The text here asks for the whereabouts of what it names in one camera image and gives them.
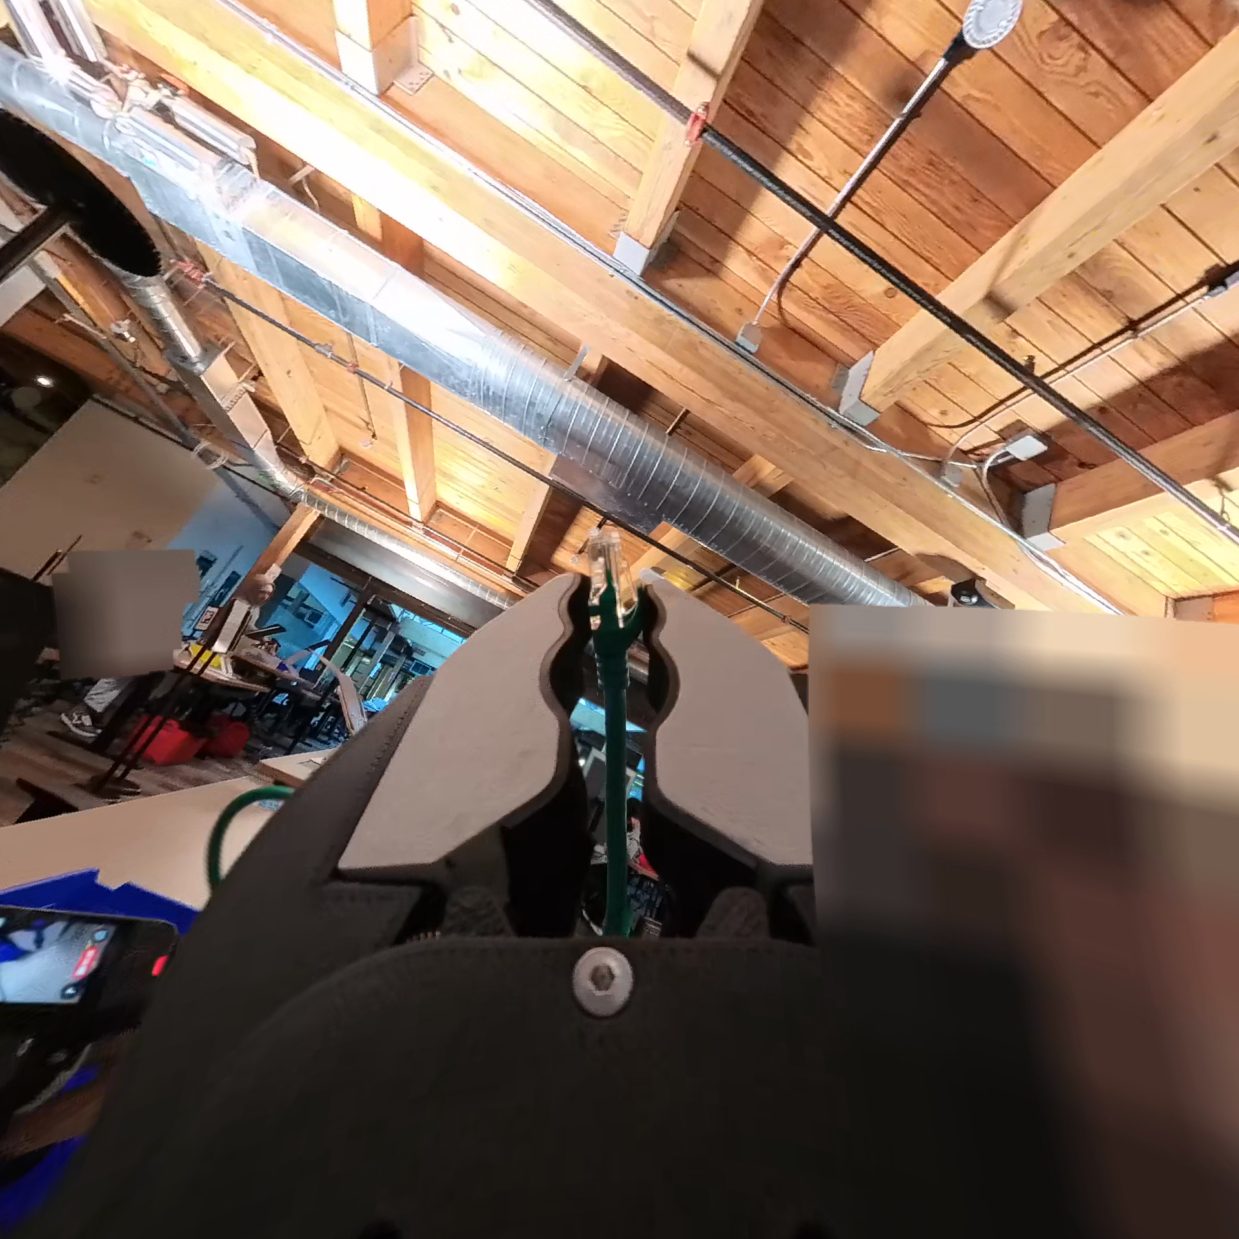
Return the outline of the narrow spiral ceiling duct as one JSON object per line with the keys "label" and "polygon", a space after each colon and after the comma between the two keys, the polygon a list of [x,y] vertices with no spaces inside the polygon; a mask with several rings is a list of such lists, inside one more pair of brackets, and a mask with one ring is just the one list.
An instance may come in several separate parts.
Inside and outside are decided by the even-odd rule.
{"label": "narrow spiral ceiling duct", "polygon": [[262,480],[277,490],[287,502],[306,506],[317,517],[323,517],[365,542],[395,555],[399,561],[414,565],[436,585],[448,585],[485,607],[483,623],[492,614],[509,610],[514,602],[486,583],[472,580],[467,574],[424,551],[411,548],[394,531],[374,524],[348,508],[333,503],[318,495],[312,486],[289,472],[281,462],[267,422],[256,411],[247,393],[219,352],[209,352],[193,332],[181,304],[159,276],[141,276],[122,269],[112,273],[125,285],[131,300],[140,306],[163,344],[163,356],[208,422],[227,442],[228,449],[252,467]]}

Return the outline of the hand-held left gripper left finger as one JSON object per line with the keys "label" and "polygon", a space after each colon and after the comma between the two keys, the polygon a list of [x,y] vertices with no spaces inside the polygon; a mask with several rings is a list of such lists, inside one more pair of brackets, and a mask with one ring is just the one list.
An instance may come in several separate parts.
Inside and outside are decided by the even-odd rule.
{"label": "hand-held left gripper left finger", "polygon": [[430,678],[336,865],[342,878],[483,888],[519,936],[571,936],[590,860],[571,728],[588,580],[562,574]]}

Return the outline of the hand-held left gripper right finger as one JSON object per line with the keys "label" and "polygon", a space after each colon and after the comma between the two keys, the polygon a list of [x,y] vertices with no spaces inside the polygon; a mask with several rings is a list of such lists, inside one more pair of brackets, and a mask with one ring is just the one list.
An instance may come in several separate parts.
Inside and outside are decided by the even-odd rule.
{"label": "hand-held left gripper right finger", "polygon": [[718,897],[764,915],[811,890],[809,722],[780,658],[663,579],[649,617],[641,841],[665,888],[669,936],[697,936]]}

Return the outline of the round ceiling fixture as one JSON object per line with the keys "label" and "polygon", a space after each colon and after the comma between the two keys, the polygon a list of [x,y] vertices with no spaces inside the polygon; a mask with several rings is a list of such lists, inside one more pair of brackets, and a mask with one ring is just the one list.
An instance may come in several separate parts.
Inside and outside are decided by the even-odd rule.
{"label": "round ceiling fixture", "polygon": [[988,52],[1017,26],[1022,2],[969,2],[960,39],[969,52]]}

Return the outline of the blue plastic bin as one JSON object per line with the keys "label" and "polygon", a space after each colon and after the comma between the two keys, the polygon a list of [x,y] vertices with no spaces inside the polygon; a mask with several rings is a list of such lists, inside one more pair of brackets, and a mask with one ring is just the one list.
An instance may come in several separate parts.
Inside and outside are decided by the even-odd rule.
{"label": "blue plastic bin", "polygon": [[[70,872],[45,878],[34,884],[3,891],[3,906],[47,909],[97,909],[121,916],[163,918],[180,928],[183,937],[196,911],[138,888],[131,884],[106,887],[99,872]],[[26,1129],[41,1139],[38,1150],[23,1158],[3,1158],[1,1152],[1,1222],[3,1237],[13,1237],[48,1203],[63,1180],[68,1163],[82,1147],[85,1136],[99,1119],[103,1096],[112,1083],[121,1061],[129,1052],[129,1037],[104,1046],[66,1088],[65,1093],[35,1113],[37,1126]]]}

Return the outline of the red plastic bin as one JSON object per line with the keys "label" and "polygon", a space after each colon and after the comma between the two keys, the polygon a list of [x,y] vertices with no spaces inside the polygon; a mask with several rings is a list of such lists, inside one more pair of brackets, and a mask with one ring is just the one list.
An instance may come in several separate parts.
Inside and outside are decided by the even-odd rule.
{"label": "red plastic bin", "polygon": [[138,762],[158,767],[186,765],[193,760],[234,760],[246,750],[253,732],[247,722],[224,713],[211,714],[206,723],[186,726],[175,719],[165,720],[159,729],[149,716],[138,716],[128,739],[140,748],[147,734],[152,735]]}

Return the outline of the black floor lamp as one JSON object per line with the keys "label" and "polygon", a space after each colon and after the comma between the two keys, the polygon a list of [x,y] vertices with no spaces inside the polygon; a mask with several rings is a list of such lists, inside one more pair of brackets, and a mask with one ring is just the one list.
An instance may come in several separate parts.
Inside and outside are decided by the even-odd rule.
{"label": "black floor lamp", "polygon": [[100,262],[144,279],[162,273],[146,228],[82,163],[22,117],[1,113],[1,176],[23,198],[62,211],[68,231]]}

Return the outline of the long black ceiling pipe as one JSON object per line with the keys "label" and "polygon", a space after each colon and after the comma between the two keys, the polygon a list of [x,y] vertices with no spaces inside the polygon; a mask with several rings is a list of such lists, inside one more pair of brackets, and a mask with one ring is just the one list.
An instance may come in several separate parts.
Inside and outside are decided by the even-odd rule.
{"label": "long black ceiling pipe", "polygon": [[669,92],[658,86],[641,70],[632,67],[624,57],[613,52],[603,40],[597,39],[590,30],[568,15],[557,5],[550,2],[535,2],[534,6],[569,39],[581,45],[585,51],[593,54],[597,61],[615,71],[628,86],[632,86],[638,90],[638,93],[641,93],[641,96],[652,101],[668,120],[672,120],[681,130],[684,130],[691,144],[705,145],[706,148],[715,151],[767,191],[767,194],[777,198],[783,206],[790,207],[802,220],[809,223],[823,236],[829,238],[845,253],[860,260],[864,267],[882,276],[919,310],[926,312],[932,321],[947,331],[951,343],[967,346],[975,350],[979,356],[1000,368],[1000,371],[1003,371],[1009,378],[1014,380],[1016,384],[1028,394],[1040,399],[1043,403],[1063,415],[1069,422],[1078,425],[1090,434],[1093,440],[1122,461],[1131,471],[1153,484],[1155,489],[1181,503],[1189,512],[1202,520],[1225,540],[1236,543],[1236,529],[1230,526],[1222,515],[1215,514],[1189,489],[1172,480],[1169,474],[1159,470],[1137,450],[1124,444],[1090,413],[1078,409],[1072,402],[1057,393],[1047,381],[1035,377],[1034,372],[1022,366],[1019,360],[1010,356],[1006,350],[1000,349],[998,344],[991,341],[982,331],[972,326],[964,318],[948,309],[942,301],[907,278],[902,270],[898,270],[898,267],[879,257],[871,247],[849,234],[827,213],[818,210],[808,198],[798,194],[781,179],[776,177],[765,166],[742,148],[736,147],[736,144],[733,144],[717,127],[706,123],[703,114],[689,111],[681,102],[675,101]]}

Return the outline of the large silver ceiling duct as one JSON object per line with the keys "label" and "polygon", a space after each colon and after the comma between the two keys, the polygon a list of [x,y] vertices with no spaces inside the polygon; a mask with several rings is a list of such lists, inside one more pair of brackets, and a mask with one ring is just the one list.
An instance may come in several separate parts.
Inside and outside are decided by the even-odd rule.
{"label": "large silver ceiling duct", "polygon": [[627,503],[804,604],[925,607],[681,440],[177,129],[110,108],[85,74],[3,48],[3,107],[124,176],[146,208],[234,267],[410,368]]}

